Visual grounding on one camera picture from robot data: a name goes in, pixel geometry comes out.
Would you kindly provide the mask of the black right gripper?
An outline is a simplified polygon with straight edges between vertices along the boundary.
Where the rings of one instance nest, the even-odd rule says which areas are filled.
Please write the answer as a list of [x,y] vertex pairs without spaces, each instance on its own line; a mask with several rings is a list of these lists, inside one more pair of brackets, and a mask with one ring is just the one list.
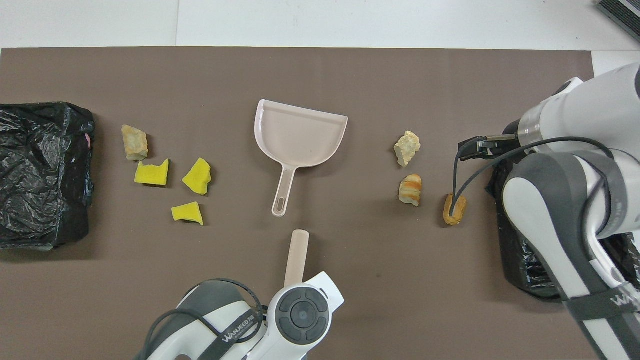
[[[521,148],[521,143],[518,139],[500,140],[497,143],[487,140],[468,140],[458,143],[458,160],[490,160],[519,148]],[[511,162],[521,162],[521,160],[523,160],[523,150],[510,156]]]

